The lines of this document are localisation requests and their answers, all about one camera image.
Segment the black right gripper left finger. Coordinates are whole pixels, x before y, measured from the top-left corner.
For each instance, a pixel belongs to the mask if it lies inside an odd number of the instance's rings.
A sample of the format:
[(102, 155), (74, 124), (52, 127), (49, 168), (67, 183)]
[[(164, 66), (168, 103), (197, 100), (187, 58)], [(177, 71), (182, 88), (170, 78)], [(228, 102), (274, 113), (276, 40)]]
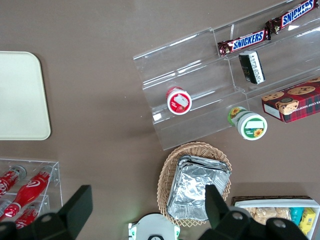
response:
[(0, 224), (2, 240), (75, 240), (93, 212), (92, 186), (82, 185), (58, 212), (39, 216), (21, 229), (14, 222)]

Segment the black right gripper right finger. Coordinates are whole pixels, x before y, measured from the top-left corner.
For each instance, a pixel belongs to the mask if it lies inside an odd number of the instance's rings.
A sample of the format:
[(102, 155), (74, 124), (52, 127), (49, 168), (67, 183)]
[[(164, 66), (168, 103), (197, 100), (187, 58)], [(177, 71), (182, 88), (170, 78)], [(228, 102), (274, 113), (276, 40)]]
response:
[(229, 208), (215, 185), (205, 186), (205, 211), (211, 228), (201, 240), (306, 240), (290, 220), (273, 217), (266, 224), (256, 222), (243, 208)]

